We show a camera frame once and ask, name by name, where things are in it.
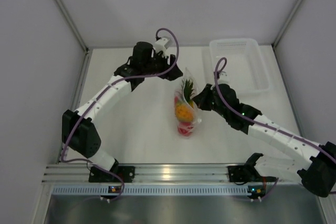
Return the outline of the fake pineapple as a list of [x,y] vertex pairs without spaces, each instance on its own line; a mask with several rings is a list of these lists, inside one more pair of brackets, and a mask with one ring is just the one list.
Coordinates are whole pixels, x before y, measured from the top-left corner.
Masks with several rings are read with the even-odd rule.
[[174,113],[177,120],[180,122],[192,123],[195,118],[194,102],[192,98],[195,95],[194,82],[191,78],[183,78],[180,86],[175,90],[174,97],[182,95],[185,103],[179,106],[174,106]]

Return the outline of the clear zip top bag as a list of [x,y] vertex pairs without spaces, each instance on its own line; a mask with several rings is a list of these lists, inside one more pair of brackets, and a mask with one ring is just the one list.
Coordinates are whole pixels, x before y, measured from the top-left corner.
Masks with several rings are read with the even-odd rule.
[[196,79],[188,68],[174,90],[174,116],[179,135],[188,138],[199,126],[202,119],[193,98],[199,94]]

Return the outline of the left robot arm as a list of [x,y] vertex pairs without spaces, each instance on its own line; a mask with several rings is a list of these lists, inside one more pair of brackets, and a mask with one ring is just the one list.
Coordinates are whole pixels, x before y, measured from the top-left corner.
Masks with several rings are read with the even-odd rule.
[[180,54],[167,55],[166,50],[162,38],[155,44],[138,42],[126,63],[116,69],[108,83],[93,98],[62,115],[61,139],[64,148],[69,147],[81,154],[81,161],[99,169],[102,178],[108,182],[117,179],[119,163],[103,149],[95,122],[146,78],[159,77],[173,81],[182,76],[177,66]]

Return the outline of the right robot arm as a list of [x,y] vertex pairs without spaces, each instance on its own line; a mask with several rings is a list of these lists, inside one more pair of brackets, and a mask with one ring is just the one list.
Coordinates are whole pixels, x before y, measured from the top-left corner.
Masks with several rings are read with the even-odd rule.
[[203,111],[214,111],[237,131],[259,139],[276,148],[288,159],[278,159],[255,153],[245,167],[250,180],[261,176],[276,177],[301,184],[309,192],[322,198],[335,194],[335,144],[310,141],[268,119],[261,111],[244,104],[227,84],[207,84],[193,98]]

